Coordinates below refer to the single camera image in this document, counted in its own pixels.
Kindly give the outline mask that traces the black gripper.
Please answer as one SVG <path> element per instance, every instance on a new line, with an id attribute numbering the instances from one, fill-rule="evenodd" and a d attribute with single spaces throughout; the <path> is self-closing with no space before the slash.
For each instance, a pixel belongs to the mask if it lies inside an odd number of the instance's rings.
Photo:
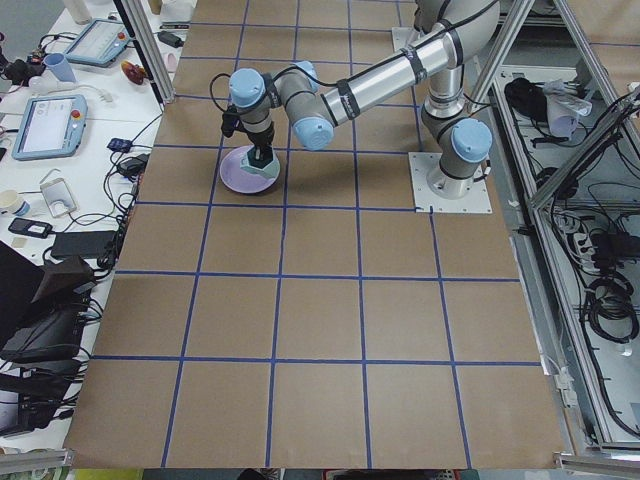
<path id="1" fill-rule="evenodd" d="M 243 126 L 247 137 L 255 145 L 252 158 L 254 161 L 265 160 L 268 155 L 268 147 L 272 146 L 274 140 L 274 123 L 270 122 L 268 126 L 244 123 Z"/>

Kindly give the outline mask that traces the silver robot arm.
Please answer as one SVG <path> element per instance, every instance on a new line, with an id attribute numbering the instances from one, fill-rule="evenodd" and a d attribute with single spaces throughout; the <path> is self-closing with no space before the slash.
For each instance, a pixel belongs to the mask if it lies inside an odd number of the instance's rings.
<path id="1" fill-rule="evenodd" d="M 250 143 L 223 158 L 223 183 L 243 194 L 260 193 L 275 183 L 280 162 L 272 146 L 272 110 L 283 108 L 298 142 L 318 151 L 333 141 L 336 127 L 423 81 L 430 87 L 422 109 L 424 123 L 452 158 L 443 173 L 471 178 L 472 171 L 460 169 L 486 158 L 491 134 L 485 124 L 477 123 L 473 129 L 483 132 L 483 143 L 465 147 L 465 130 L 446 133 L 443 127 L 462 120 L 464 65 L 490 40 L 499 13 L 497 1 L 420 1 L 414 20 L 417 37 L 365 70 L 328 84 L 325 93 L 319 92 L 322 83 L 309 61 L 271 73 L 235 71 L 229 79 L 231 103 L 223 114 L 222 130 L 226 137 L 243 132 Z"/>

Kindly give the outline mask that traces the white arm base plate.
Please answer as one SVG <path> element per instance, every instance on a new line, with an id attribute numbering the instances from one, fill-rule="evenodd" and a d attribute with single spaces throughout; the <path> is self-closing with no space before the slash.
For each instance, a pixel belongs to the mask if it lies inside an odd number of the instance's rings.
<path id="1" fill-rule="evenodd" d="M 408 154 L 414 210 L 435 214 L 491 214 L 493 212 L 482 169 L 463 180 L 448 177 L 440 169 L 440 153 Z"/>
<path id="2" fill-rule="evenodd" d="M 416 44 L 425 36 L 425 33 L 414 27 L 393 27 L 391 35 L 394 51 L 409 51 L 416 49 Z"/>

